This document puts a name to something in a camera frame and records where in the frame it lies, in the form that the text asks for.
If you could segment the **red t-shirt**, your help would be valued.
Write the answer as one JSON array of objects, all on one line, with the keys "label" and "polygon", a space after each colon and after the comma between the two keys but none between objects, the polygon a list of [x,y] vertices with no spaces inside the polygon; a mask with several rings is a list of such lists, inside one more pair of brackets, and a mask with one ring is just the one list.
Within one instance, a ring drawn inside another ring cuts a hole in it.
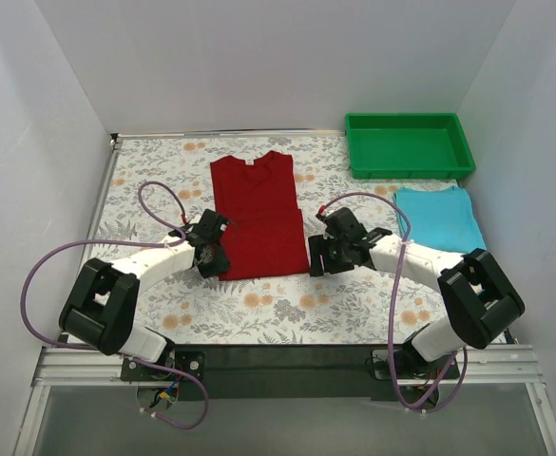
[{"label": "red t-shirt", "polygon": [[210,171],[216,211],[229,220],[222,245],[230,268],[220,280],[308,273],[293,157],[273,150],[253,160],[226,156]]}]

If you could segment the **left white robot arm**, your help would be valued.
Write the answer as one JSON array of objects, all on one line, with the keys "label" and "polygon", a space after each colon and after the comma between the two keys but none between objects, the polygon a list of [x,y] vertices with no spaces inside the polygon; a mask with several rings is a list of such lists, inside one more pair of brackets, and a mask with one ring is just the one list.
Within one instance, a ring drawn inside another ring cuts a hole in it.
[{"label": "left white robot arm", "polygon": [[168,378],[176,358],[165,336],[135,321],[137,302],[170,276],[196,268],[204,278],[226,273],[230,261],[221,245],[228,218],[205,210],[193,223],[130,256],[88,260],[78,274],[59,317],[59,327],[105,355],[143,360],[157,380]]}]

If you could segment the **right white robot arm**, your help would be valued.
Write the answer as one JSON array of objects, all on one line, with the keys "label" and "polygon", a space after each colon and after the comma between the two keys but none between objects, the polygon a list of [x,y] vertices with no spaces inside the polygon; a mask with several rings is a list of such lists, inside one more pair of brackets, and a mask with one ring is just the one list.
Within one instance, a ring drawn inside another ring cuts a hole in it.
[{"label": "right white robot arm", "polygon": [[348,208],[317,218],[325,231],[308,239],[311,276],[366,267],[402,275],[440,293],[446,316],[414,332],[395,350],[398,374],[425,377],[445,355],[464,347],[482,350],[526,310],[523,299],[486,250],[457,254],[404,243],[390,230],[367,230]]}]

